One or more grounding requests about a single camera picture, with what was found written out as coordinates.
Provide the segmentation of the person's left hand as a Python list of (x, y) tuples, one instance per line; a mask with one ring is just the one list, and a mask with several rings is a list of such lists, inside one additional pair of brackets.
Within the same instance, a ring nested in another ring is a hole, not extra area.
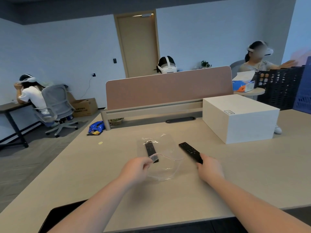
[(118, 180), (127, 187), (133, 187), (143, 182), (147, 177), (147, 171), (143, 171), (140, 167), (140, 157), (130, 159), (122, 168)]

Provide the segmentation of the person's right hand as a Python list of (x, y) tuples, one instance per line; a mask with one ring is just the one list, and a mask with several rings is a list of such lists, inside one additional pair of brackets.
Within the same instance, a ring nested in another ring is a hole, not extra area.
[(219, 180), (224, 180), (225, 175), (223, 172), (223, 168), (220, 162), (209, 156), (208, 162), (208, 175), (207, 176), (199, 176), (201, 180), (209, 184), (210, 186), (214, 186)]

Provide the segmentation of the black remote control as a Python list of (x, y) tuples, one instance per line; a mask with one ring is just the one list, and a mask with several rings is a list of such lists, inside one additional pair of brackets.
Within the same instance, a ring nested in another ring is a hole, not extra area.
[(180, 143), (179, 147), (196, 163), (203, 164), (203, 160), (201, 158), (200, 152), (198, 152), (195, 148), (190, 146), (188, 143), (186, 142)]

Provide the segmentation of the clear plastic bag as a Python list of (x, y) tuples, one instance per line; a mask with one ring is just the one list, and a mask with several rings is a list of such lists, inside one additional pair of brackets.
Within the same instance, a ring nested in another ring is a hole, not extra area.
[(165, 181), (172, 179), (177, 173), (184, 155), (177, 147), (173, 137), (168, 133), (154, 133), (137, 140), (137, 155), (148, 157), (145, 142), (153, 141), (154, 148), (158, 154), (159, 162), (153, 163), (147, 172), (147, 179), (153, 181)]

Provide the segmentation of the person's left forearm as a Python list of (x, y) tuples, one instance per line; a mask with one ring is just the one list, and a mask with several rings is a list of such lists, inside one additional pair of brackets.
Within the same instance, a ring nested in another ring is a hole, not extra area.
[(48, 233), (103, 233), (123, 196), (135, 183), (119, 176), (66, 216)]

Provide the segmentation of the person's right forearm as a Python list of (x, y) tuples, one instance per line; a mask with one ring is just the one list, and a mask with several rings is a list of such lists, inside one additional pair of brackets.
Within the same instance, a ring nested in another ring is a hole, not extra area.
[(204, 178), (248, 233), (311, 233), (311, 226), (221, 176)]

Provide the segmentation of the black remote in bag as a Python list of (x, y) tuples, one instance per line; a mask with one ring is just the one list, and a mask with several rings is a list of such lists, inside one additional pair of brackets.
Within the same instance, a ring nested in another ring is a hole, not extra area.
[(150, 140), (150, 141), (145, 142), (144, 144), (145, 144), (148, 157), (153, 161), (153, 163), (158, 163), (159, 158), (154, 148), (153, 141)]

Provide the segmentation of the blue snack bag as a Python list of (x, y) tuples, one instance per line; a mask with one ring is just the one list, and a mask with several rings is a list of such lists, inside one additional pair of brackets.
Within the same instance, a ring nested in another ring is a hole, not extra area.
[(105, 130), (103, 121), (97, 121), (89, 126), (87, 136), (98, 136)]

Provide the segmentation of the pink desk divider panel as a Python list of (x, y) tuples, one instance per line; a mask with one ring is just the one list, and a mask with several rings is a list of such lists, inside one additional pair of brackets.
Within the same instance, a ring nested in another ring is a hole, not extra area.
[(111, 80), (106, 83), (107, 110), (232, 95), (229, 66)]

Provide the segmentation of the cardboard box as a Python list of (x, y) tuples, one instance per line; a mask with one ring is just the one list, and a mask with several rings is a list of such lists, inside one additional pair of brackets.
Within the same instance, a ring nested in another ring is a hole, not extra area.
[(75, 109), (72, 114), (74, 118), (91, 116), (98, 111), (95, 98), (74, 100), (70, 104)]

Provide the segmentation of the round beige table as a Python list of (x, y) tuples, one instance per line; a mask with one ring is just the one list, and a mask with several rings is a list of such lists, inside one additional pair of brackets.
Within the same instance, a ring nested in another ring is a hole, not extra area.
[(258, 100), (259, 95), (263, 95), (264, 93), (265, 93), (265, 89), (263, 89), (263, 88), (255, 88), (255, 89), (248, 91), (248, 92), (245, 92), (245, 93), (234, 92), (234, 94), (241, 95), (241, 96), (244, 96), (246, 98), (253, 99), (255, 101)]

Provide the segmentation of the blue and white box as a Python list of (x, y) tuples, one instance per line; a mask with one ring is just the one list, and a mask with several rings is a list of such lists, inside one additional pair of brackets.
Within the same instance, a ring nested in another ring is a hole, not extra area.
[(233, 91), (246, 93), (253, 90), (255, 87), (254, 75), (254, 70), (238, 72), (237, 76), (232, 79)]

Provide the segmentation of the black plastic crate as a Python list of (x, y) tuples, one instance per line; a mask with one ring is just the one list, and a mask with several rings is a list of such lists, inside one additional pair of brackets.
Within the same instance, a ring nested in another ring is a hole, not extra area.
[(257, 101), (280, 110), (292, 109), (304, 69), (305, 65), (256, 72), (253, 77), (254, 88), (265, 90), (257, 97)]

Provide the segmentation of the grey office chair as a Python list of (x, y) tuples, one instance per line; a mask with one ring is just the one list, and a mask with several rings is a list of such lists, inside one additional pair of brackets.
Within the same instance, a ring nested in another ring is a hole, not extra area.
[(70, 104), (67, 97), (67, 90), (64, 85), (53, 85), (42, 90), (42, 96), (45, 100), (46, 107), (34, 108), (34, 114), (41, 122), (49, 123), (59, 121), (60, 124), (45, 132), (50, 135), (52, 132), (54, 136), (59, 137), (59, 133), (63, 128), (73, 128), (78, 130), (79, 122), (64, 122), (64, 119), (73, 115), (75, 108)]

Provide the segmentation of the beige door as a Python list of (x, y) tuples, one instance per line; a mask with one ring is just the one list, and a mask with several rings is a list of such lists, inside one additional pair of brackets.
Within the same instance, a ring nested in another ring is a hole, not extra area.
[[(151, 17), (132, 17), (154, 13)], [(157, 74), (160, 59), (156, 10), (114, 15), (126, 78)]]

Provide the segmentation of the blue plastic crate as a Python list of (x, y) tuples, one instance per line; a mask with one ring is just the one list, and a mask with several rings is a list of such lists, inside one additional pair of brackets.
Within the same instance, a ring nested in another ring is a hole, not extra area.
[(311, 114), (311, 56), (307, 58), (293, 109)]

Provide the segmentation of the black desk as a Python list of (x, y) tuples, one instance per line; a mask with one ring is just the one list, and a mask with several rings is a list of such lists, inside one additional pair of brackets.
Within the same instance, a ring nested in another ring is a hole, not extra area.
[[(18, 146), (18, 145), (22, 145), (24, 148), (28, 148), (29, 147), (27, 141), (24, 138), (24, 134), (22, 132), (27, 130), (27, 129), (29, 129), (29, 128), (31, 128), (32, 126), (36, 125), (37, 123), (33, 123), (33, 124), (25, 127), (24, 129), (20, 130), (18, 128), (16, 122), (14, 121), (13, 117), (11, 116), (10, 112), (16, 111), (16, 110), (21, 109), (21, 108), (25, 108), (25, 107), (30, 106), (30, 105), (32, 105), (31, 102), (27, 102), (25, 104), (15, 104), (13, 102), (10, 102), (8, 104), (0, 105), (0, 114), (4, 114), (5, 115), (5, 117), (7, 118), (8, 122), (10, 123), (11, 127), (15, 131), (15, 134), (0, 140), (0, 149), (6, 148), (6, 147), (11, 147), (11, 146)], [(6, 141), (9, 138), (12, 138), (14, 136), (17, 136), (17, 138), (20, 140), (20, 142), (2, 144), (2, 142)]]

